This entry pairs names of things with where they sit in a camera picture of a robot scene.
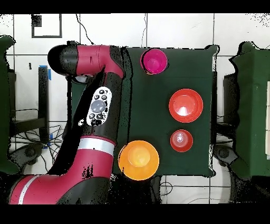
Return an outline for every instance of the floor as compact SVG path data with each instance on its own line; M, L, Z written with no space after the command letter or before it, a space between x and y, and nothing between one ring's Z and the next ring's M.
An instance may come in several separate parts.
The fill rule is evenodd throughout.
M160 47L200 49L219 45L216 68L218 71L218 115L224 114L223 77L234 73L229 58L238 51L243 41L253 41L259 48L270 45L269 14L78 14L94 44L129 47ZM34 28L35 35L59 35L59 16L42 14L42 27ZM62 14L62 38L32 38L30 15L0 15L0 35L12 36L16 43L7 50L7 60L17 74L16 109L38 107L37 70L49 66L46 54L53 46L75 40L90 44L85 30L75 14ZM49 80L50 132L62 129L67 120L66 80L52 71ZM37 117L36 110L18 111L17 120ZM11 150L23 145L16 137ZM50 151L42 153L47 169L52 166ZM227 168L213 159L213 178L201 176L163 176L160 187L162 203L227 203L230 196L230 178ZM25 173L46 173L42 158Z

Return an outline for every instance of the red robot arm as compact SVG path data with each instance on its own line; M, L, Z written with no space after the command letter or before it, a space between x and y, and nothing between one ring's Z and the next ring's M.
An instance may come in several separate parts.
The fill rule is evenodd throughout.
M70 169L63 175L28 175L13 187L10 204L105 203L112 173L124 75L118 47L61 45L48 54L50 67L59 74L96 75L103 71L100 87L90 96L79 147Z

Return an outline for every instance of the robot control panel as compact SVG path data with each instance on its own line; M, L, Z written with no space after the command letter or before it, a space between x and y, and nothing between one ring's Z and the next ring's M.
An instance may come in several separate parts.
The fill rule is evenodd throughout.
M104 124L108 117L111 99L112 92L109 88L100 87L95 91L86 118L88 125L98 126Z

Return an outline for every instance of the red bowl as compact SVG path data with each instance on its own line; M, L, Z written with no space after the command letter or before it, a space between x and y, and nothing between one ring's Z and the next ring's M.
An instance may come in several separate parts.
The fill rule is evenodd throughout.
M193 138L187 130L177 130L171 135L170 144L175 151L186 152L192 147Z
M159 49L150 49L141 55L141 67L148 74L159 74L167 67L167 57Z
M203 110L201 96L192 89L180 89L170 98L169 111L172 117L182 123L196 120Z

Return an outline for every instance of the white stripe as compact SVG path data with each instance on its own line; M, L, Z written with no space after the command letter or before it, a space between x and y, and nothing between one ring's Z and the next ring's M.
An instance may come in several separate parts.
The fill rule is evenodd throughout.
M22 189L22 192L21 192L21 195L19 197L19 204L23 204L23 198L26 194L26 191L27 189L29 188L30 184L39 177L40 175L36 175L34 177L32 177L30 180L28 180L27 184L24 185L23 189Z
M106 152L113 156L114 145L98 138L81 138L78 149L83 148Z

